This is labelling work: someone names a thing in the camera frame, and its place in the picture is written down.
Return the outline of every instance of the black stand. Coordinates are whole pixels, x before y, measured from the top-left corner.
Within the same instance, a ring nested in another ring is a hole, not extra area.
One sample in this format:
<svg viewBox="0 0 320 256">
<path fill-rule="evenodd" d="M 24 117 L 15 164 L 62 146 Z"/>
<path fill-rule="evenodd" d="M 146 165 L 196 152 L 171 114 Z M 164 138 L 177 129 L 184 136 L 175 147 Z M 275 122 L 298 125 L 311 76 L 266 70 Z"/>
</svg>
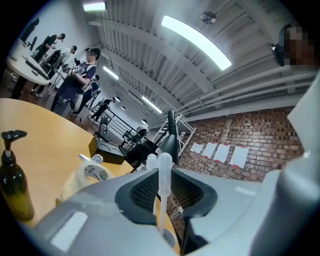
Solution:
<svg viewBox="0 0 320 256">
<path fill-rule="evenodd" d="M 25 79 L 24 77 L 20 76 L 18 81 L 15 84 L 15 87 L 13 88 L 12 94 L 11 94 L 11 99 L 19 99 L 22 90 L 25 87 L 27 79 Z"/>
</svg>

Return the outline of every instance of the dark glass bottle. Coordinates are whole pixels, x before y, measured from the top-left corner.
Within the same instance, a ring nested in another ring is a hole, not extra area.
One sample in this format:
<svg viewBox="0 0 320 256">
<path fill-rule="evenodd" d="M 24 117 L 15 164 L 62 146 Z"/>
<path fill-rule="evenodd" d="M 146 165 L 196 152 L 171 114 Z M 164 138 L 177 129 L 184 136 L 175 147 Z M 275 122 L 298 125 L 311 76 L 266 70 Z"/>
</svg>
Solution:
<svg viewBox="0 0 320 256">
<path fill-rule="evenodd" d="M 26 135 L 26 132 L 20 130 L 1 133 L 5 151 L 3 151 L 1 157 L 0 189 L 12 214 L 20 221 L 29 221 L 35 214 L 26 175 L 17 164 L 15 154 L 11 151 L 11 142 Z"/>
</svg>

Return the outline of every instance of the round table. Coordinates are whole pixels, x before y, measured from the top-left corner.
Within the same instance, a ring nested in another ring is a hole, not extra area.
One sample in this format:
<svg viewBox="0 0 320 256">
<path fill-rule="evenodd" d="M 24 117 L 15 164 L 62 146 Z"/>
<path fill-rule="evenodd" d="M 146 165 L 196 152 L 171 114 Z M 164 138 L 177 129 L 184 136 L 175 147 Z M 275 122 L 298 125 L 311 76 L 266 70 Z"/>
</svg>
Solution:
<svg viewBox="0 0 320 256">
<path fill-rule="evenodd" d="M 93 136 L 69 120 L 29 102 L 0 98 L 0 133 L 22 130 L 27 136 L 11 145 L 17 164 L 23 169 L 30 191 L 35 215 L 26 224 L 34 227 L 56 206 L 70 174 L 82 163 L 79 154 L 90 157 L 89 143 Z M 0 141 L 0 153 L 5 149 Z M 102 163 L 115 177 L 133 168 L 123 164 Z M 168 216 L 165 228 L 176 235 Z M 174 250 L 179 253 L 178 242 Z"/>
<path fill-rule="evenodd" d="M 32 72 L 32 68 L 26 64 L 26 58 L 31 62 L 35 67 L 41 70 L 44 74 L 46 73 L 42 67 L 30 56 L 31 51 L 24 47 L 23 42 L 18 39 L 15 44 L 12 46 L 12 49 L 9 55 L 6 58 L 6 63 L 9 68 L 11 68 L 15 73 L 20 75 L 20 78 L 16 82 L 16 85 L 12 91 L 11 98 L 18 99 L 20 97 L 21 91 L 23 90 L 27 80 L 39 84 L 47 85 L 50 80 L 45 79 L 40 74 L 35 75 Z"/>
</svg>

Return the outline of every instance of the black box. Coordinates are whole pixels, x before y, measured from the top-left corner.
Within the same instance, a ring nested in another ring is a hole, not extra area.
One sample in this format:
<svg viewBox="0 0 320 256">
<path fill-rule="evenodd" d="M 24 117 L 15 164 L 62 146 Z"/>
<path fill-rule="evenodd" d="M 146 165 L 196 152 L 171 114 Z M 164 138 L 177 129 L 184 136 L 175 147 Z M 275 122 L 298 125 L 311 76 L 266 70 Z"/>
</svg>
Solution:
<svg viewBox="0 0 320 256">
<path fill-rule="evenodd" d="M 111 145 L 95 137 L 93 137 L 89 144 L 89 151 L 91 157 L 98 154 L 103 157 L 104 162 L 117 165 L 121 165 L 127 157 L 120 147 Z"/>
</svg>

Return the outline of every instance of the brick wall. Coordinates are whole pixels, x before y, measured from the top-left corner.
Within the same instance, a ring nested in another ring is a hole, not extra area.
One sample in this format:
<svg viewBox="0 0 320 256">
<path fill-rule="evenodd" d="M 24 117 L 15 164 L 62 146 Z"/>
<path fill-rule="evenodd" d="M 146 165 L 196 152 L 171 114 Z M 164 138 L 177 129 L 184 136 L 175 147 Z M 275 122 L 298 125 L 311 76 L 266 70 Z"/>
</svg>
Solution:
<svg viewBox="0 0 320 256">
<path fill-rule="evenodd" d="M 281 169 L 288 161 L 301 156 L 304 152 L 297 133 L 287 119 L 292 109 L 293 107 L 265 109 L 190 123 L 196 127 L 196 131 L 180 156 L 179 167 L 228 179 L 262 182 L 269 171 Z M 218 147 L 211 159 L 201 155 L 208 142 L 230 144 L 225 163 L 213 161 Z M 200 154 L 190 151 L 193 143 L 204 144 Z M 243 169 L 229 165 L 236 145 L 249 147 Z M 167 212 L 170 217 L 177 212 L 170 199 Z M 172 223 L 182 235 L 184 232 L 182 217 L 175 217 Z"/>
</svg>

